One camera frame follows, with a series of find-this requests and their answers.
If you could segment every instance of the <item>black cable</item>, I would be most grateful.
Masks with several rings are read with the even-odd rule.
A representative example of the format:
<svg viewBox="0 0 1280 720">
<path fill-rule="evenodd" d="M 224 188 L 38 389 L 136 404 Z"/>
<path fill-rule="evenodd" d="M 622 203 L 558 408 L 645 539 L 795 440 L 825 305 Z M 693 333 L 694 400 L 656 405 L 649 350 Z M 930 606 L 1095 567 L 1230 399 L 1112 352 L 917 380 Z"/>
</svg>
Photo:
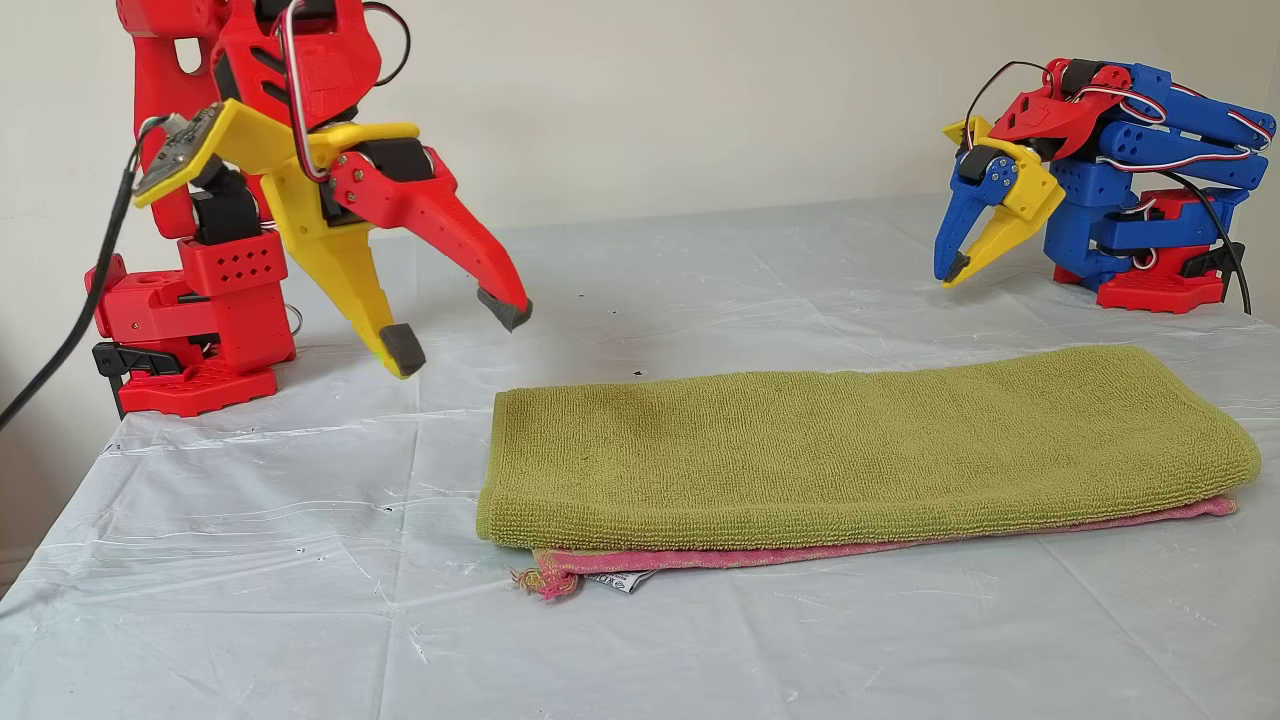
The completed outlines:
<svg viewBox="0 0 1280 720">
<path fill-rule="evenodd" d="M 97 304 L 102 299 L 102 292 L 106 287 L 106 273 L 111 266 L 111 256 L 115 255 L 115 242 L 120 238 L 124 214 L 129 209 L 129 195 L 133 192 L 133 176 L 137 173 L 138 159 L 142 155 L 142 141 L 157 127 L 160 127 L 160 123 L 154 120 L 142 126 L 142 129 L 138 132 L 138 141 L 133 145 L 133 151 L 129 152 L 129 164 L 125 165 L 124 174 L 120 177 L 120 188 L 115 193 L 115 202 L 111 204 L 111 218 L 106 223 L 106 236 L 102 237 L 102 249 L 97 254 L 97 265 L 93 268 L 93 282 L 90 283 L 88 296 L 84 299 L 84 306 L 81 309 L 79 316 L 76 318 L 76 324 L 72 325 L 70 334 L 58 347 L 54 356 L 49 359 L 49 363 L 45 363 L 45 366 L 36 373 L 36 377 L 31 378 L 27 387 L 22 388 L 22 392 L 4 409 L 4 413 L 0 413 L 0 430 L 4 430 L 5 425 L 18 415 L 18 411 L 63 366 L 67 357 L 79 345 L 81 337 L 88 329 L 88 324 L 93 322 L 93 310 L 97 309 Z"/>
<path fill-rule="evenodd" d="M 1253 304 L 1249 302 L 1249 281 L 1244 278 L 1244 265 L 1240 261 L 1240 254 L 1236 252 L 1235 246 L 1231 245 L 1231 236 L 1226 234 L 1226 228 L 1222 227 L 1222 219 L 1219 218 L 1217 211 L 1213 210 L 1213 204 L 1208 201 L 1208 196 L 1204 195 L 1204 191 L 1201 190 L 1199 186 L 1183 176 L 1169 170 L 1160 170 L 1160 174 L 1196 193 L 1196 199 L 1204 206 L 1204 211 L 1208 213 L 1208 218 L 1213 220 L 1213 227 L 1217 228 L 1217 234 L 1222 236 L 1222 245 L 1226 247 L 1226 254 L 1231 256 L 1231 264 L 1235 265 L 1235 274 L 1240 277 L 1240 301 L 1244 305 L 1244 314 L 1252 315 Z"/>
<path fill-rule="evenodd" d="M 991 79 L 988 79 L 986 85 L 982 86 L 982 90 L 978 91 L 978 95 L 973 96 L 973 102 L 969 104 L 969 110 L 966 110 L 964 114 L 964 127 L 960 128 L 960 138 L 961 138 L 960 145 L 965 150 L 973 149 L 973 146 L 969 143 L 969 122 L 973 118 L 973 109 L 978 106 L 978 100 L 982 99 L 982 94 L 987 92 L 987 88 L 991 87 L 991 85 L 996 82 L 996 79 L 998 79 L 1000 76 L 1005 74 L 1005 70 L 1007 70 L 1014 65 L 1027 65 L 1028 68 L 1038 68 L 1042 73 L 1048 74 L 1050 95 L 1052 96 L 1053 92 L 1056 92 L 1056 88 L 1053 87 L 1053 74 L 1050 73 L 1048 68 L 1046 68 L 1044 65 L 1028 63 L 1025 60 L 1010 60 L 1005 63 L 998 70 L 996 70 L 996 74 L 991 76 Z"/>
<path fill-rule="evenodd" d="M 387 76 L 387 77 L 384 77 L 380 81 L 378 81 L 378 82 L 374 83 L 374 87 L 381 87 L 381 86 L 387 85 L 388 82 L 396 79 L 396 76 L 398 76 L 399 72 L 404 69 L 404 64 L 408 63 L 408 50 L 413 45 L 413 33 L 410 32 L 408 23 L 404 22 L 404 18 L 402 18 L 399 15 L 399 13 L 397 13 L 396 10 L 393 10 L 390 5 L 388 5 L 385 3 L 372 3 L 372 1 L 369 1 L 369 3 L 365 3 L 364 6 L 365 6 L 365 12 L 366 13 L 369 10 L 378 10 L 379 13 L 384 13 L 384 14 L 389 15 L 393 20 L 396 20 L 397 23 L 399 23 L 401 29 L 404 31 L 404 54 L 401 55 L 401 63 L 398 65 L 396 65 L 396 69 L 392 70 L 392 74 L 389 74 L 389 76 Z"/>
</svg>

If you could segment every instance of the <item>table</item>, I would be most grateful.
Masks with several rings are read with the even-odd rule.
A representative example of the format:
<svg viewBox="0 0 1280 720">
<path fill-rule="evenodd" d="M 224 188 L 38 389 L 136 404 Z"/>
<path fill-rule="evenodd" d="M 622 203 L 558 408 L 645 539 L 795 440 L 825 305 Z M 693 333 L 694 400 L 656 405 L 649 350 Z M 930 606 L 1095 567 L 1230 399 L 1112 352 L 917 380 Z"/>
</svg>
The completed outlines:
<svg viewBox="0 0 1280 720">
<path fill-rule="evenodd" d="M 0 602 L 0 717 L 1275 717 L 1280 331 L 1098 309 L 1034 241 L 943 291 L 945 204 L 503 232 L 536 304 L 511 336 L 444 258 L 381 240 L 428 354 L 404 382 L 296 272 L 305 347 L 279 395 L 127 418 Z M 667 571 L 559 603 L 512 585 L 527 552 L 475 537 L 506 388 L 1093 342 L 1153 351 L 1252 433 L 1263 477 L 1235 516 Z"/>
</svg>

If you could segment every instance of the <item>towel tag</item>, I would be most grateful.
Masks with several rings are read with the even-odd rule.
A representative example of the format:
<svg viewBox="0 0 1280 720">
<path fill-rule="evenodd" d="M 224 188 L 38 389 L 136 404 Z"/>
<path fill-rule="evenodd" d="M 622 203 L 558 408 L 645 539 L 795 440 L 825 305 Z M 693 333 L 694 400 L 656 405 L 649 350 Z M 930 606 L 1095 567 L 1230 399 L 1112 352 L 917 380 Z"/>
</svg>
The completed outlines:
<svg viewBox="0 0 1280 720">
<path fill-rule="evenodd" d="M 595 580 L 596 583 L 603 583 L 616 591 L 631 594 L 640 583 L 649 579 L 649 575 L 653 575 L 654 573 L 657 573 L 657 570 L 644 570 L 640 573 L 595 573 L 593 575 L 584 577 L 588 580 Z"/>
</svg>

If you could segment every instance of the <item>pink towel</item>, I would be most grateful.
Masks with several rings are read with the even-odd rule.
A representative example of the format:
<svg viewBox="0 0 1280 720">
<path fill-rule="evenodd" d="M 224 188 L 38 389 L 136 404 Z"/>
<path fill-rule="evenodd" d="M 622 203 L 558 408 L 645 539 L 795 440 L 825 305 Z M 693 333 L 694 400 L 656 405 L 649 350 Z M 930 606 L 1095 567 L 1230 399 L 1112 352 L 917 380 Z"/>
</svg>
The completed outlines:
<svg viewBox="0 0 1280 720">
<path fill-rule="evenodd" d="M 1160 520 L 1178 520 L 1196 518 L 1198 515 L 1230 515 L 1235 512 L 1235 501 L 1217 496 L 1201 500 L 1181 507 L 1147 512 L 1132 518 L 1117 518 L 1115 520 L 1102 520 L 1100 523 L 1085 523 L 1083 525 L 1070 525 L 1039 530 L 1028 534 L 1044 533 L 1078 533 L 1082 530 L 1101 530 L 1105 528 L 1124 528 L 1128 525 L 1142 525 Z M 965 538 L 933 538 L 908 542 L 878 542 L 855 544 L 832 544 L 822 547 L 801 547 L 792 550 L 727 550 L 727 551 L 698 551 L 698 550 L 667 550 L 667 551 L 641 551 L 627 550 L 618 552 L 573 552 L 570 550 L 535 550 L 534 560 L 538 569 L 513 574 L 517 583 L 525 589 L 539 592 L 547 600 L 562 597 L 572 593 L 577 588 L 579 575 L 594 575 L 596 573 L 632 573 L 643 570 L 668 570 L 673 568 L 756 568 L 760 565 L 781 565 L 783 562 L 797 562 L 800 560 L 820 560 L 826 557 L 845 557 L 847 555 L 867 555 L 870 552 L 883 552 L 886 550 L 899 550 L 916 544 L 932 544 Z"/>
</svg>

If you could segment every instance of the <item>green towel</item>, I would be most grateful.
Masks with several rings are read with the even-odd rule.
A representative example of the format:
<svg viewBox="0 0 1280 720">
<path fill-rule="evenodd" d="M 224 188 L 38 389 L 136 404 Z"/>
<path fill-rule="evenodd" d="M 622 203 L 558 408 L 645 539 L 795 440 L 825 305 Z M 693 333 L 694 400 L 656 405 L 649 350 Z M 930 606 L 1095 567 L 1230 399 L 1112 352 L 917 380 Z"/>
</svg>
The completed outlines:
<svg viewBox="0 0 1280 720">
<path fill-rule="evenodd" d="M 495 401 L 476 530 L 570 550 L 987 536 L 1187 505 L 1260 466 L 1244 429 L 1130 346 L 516 389 Z"/>
</svg>

